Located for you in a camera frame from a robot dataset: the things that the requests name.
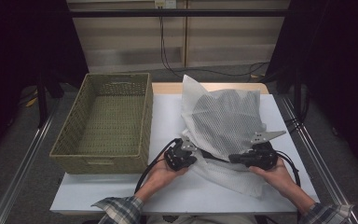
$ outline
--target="white table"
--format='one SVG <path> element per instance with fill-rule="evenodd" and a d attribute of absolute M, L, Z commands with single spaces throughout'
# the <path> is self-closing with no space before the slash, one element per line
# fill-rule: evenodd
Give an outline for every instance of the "white table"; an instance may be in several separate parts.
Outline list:
<path fill-rule="evenodd" d="M 185 128 L 180 111 L 181 94 L 155 92 L 149 161 L 173 138 L 179 137 Z M 287 131 L 272 95 L 261 95 L 260 116 L 267 124 L 267 131 Z M 289 155 L 299 170 L 302 189 L 319 202 L 289 133 L 271 140 L 271 144 Z M 65 174 L 50 210 L 66 215 L 102 212 L 91 205 L 105 197 L 131 196 L 139 177 L 140 175 Z M 220 187 L 190 169 L 155 194 L 143 211 L 145 214 L 162 215 L 271 214 L 294 213 L 296 208 L 268 184 L 263 187 L 262 197 L 254 198 Z"/>

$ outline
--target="plaid sleeve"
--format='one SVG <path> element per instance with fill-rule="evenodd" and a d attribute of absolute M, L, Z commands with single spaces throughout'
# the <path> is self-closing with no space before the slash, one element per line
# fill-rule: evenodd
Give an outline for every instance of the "plaid sleeve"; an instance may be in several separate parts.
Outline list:
<path fill-rule="evenodd" d="M 92 206 L 106 212 L 99 224 L 133 224 L 139 223 L 143 203 L 135 196 L 129 198 L 105 198 Z"/>
<path fill-rule="evenodd" d="M 303 216 L 299 224 L 342 224 L 347 223 L 351 216 L 353 205 L 332 205 L 323 206 L 319 203 L 314 204 L 310 211 Z"/>

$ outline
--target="wall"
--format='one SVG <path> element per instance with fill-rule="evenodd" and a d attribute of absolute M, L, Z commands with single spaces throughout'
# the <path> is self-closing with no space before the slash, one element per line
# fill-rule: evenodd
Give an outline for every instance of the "wall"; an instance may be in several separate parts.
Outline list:
<path fill-rule="evenodd" d="M 67 0 L 71 10 L 154 8 L 154 1 Z M 178 8 L 287 8 L 280 1 L 177 0 Z M 283 18 L 163 18 L 170 67 L 269 61 Z M 90 71 L 163 68 L 159 18 L 75 18 Z"/>

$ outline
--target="wicker basket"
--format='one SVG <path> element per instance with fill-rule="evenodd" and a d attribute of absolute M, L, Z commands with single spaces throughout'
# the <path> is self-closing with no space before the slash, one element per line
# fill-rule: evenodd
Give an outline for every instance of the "wicker basket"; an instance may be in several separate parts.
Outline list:
<path fill-rule="evenodd" d="M 68 174 L 142 173 L 152 108 L 149 74 L 87 74 L 50 157 Z"/>

